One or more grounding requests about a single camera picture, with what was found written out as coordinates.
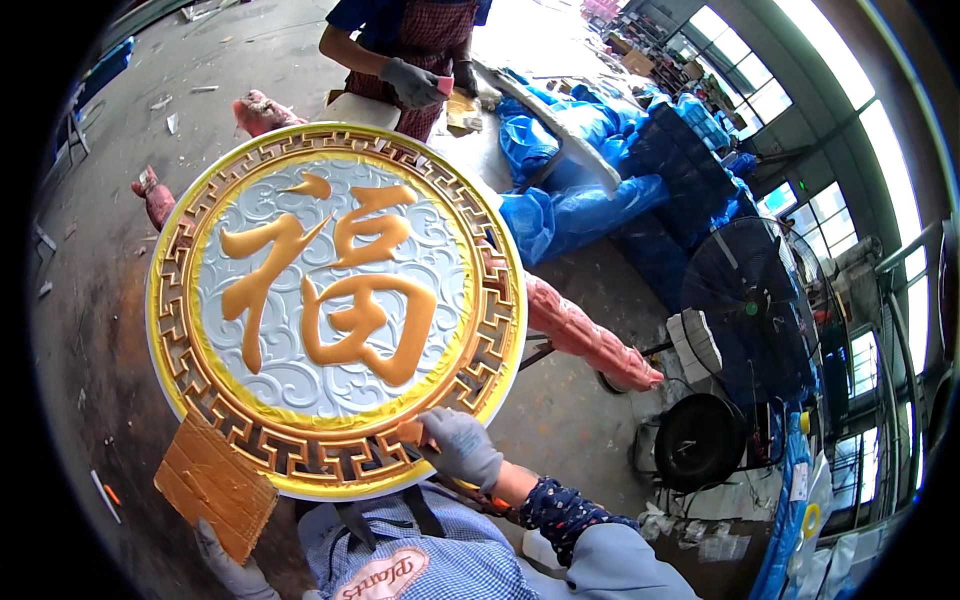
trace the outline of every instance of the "tape roll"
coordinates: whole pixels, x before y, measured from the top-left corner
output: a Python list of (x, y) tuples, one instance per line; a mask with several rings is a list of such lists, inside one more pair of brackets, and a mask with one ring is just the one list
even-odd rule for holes
[[(813, 516), (813, 524), (810, 524), (811, 516)], [(810, 536), (817, 533), (818, 527), (820, 527), (820, 506), (808, 504), (804, 515), (804, 539), (809, 539)]]

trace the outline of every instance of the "gold fret pattern border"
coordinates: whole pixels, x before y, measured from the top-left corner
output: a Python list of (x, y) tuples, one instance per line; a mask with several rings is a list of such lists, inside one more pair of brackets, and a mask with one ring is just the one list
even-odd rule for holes
[[(324, 157), (324, 150), (350, 151), (400, 168), (444, 201), (472, 242), (474, 315), (460, 360), (411, 410), (347, 431), (309, 430), (271, 422), (237, 399), (205, 363), (192, 340), (190, 290), (184, 271), (195, 251), (196, 227), (212, 227), (211, 209), (247, 178), (291, 157)], [(269, 132), (236, 148), (201, 174), (184, 193), (157, 246), (147, 280), (148, 342), (157, 377), (171, 408), (182, 419), (197, 410), (286, 495), (322, 500), (376, 497), (429, 476), (428, 463), (396, 439), (396, 426), (431, 406), (468, 411), (489, 422), (516, 377), (526, 336), (526, 290), (513, 238), (488, 199), (495, 193), (474, 175), (455, 169), (418, 141), (396, 132), (343, 123), (311, 123)], [(194, 227), (180, 222), (191, 219)], [(497, 248), (486, 245), (488, 239)], [(506, 267), (488, 267), (484, 255)]]

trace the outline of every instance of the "plaid apron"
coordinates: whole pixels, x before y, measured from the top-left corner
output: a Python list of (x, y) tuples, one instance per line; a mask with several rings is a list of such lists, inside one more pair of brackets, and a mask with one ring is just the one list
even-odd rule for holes
[[(408, 0), (396, 44), (369, 50), (403, 59), (435, 75), (449, 77), (453, 74), (451, 50), (469, 36), (476, 11), (474, 0), (458, 3)], [(402, 113), (396, 130), (421, 142), (426, 141), (433, 122), (444, 108), (443, 103), (407, 108), (397, 99), (392, 85), (381, 82), (374, 75), (355, 71), (347, 75), (346, 90), (400, 108)]]

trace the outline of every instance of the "pink sponge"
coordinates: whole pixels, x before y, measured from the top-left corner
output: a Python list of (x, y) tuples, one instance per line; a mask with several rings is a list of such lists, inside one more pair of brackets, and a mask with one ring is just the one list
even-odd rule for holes
[(453, 93), (453, 78), (452, 77), (440, 77), (440, 80), (437, 82), (437, 89), (441, 91), (444, 96), (449, 96)]

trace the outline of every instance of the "gloved hand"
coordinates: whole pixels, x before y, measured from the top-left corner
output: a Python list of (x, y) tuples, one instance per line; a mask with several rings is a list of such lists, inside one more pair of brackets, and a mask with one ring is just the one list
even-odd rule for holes
[(439, 77), (401, 59), (390, 59), (380, 70), (380, 80), (392, 85), (404, 106), (423, 108), (446, 100), (437, 89)]
[(213, 526), (200, 517), (197, 519), (197, 546), (204, 562), (237, 600), (280, 600), (276, 590), (263, 577), (263, 571), (253, 557), (240, 566), (232, 559), (217, 540)]
[(421, 414), (427, 435), (437, 442), (440, 452), (421, 446), (420, 453), (447, 477), (461, 479), (489, 492), (500, 475), (503, 452), (497, 452), (487, 430), (473, 415), (448, 408), (433, 408)]
[(463, 89), (470, 98), (477, 97), (477, 76), (473, 72), (472, 60), (458, 60), (453, 63), (453, 85)]

